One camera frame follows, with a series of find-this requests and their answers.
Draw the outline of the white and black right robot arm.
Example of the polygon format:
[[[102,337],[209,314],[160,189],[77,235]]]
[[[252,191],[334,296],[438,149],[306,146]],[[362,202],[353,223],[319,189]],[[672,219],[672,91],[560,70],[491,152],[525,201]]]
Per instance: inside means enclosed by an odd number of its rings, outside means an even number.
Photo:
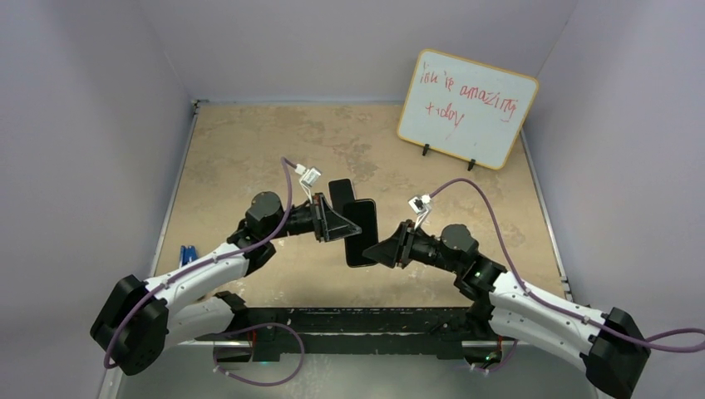
[[[479,250],[464,224],[436,237],[411,220],[364,256],[390,268],[416,261],[455,276],[454,285],[473,304],[466,326],[478,338],[495,333],[551,353],[584,372],[598,390],[630,398],[651,351],[636,344],[643,334],[620,308],[609,312],[572,303],[519,279]]]

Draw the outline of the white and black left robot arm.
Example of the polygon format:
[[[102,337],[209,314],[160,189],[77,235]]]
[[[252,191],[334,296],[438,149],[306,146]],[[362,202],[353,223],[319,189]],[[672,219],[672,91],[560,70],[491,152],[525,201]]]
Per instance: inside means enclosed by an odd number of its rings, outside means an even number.
[[[298,206],[277,194],[253,197],[236,231],[205,256],[175,271],[120,279],[90,329],[104,350],[104,366],[131,376],[144,371],[175,337],[169,322],[199,297],[262,268],[276,253],[272,239],[313,234],[319,242],[346,239],[362,228],[338,213],[322,193]]]

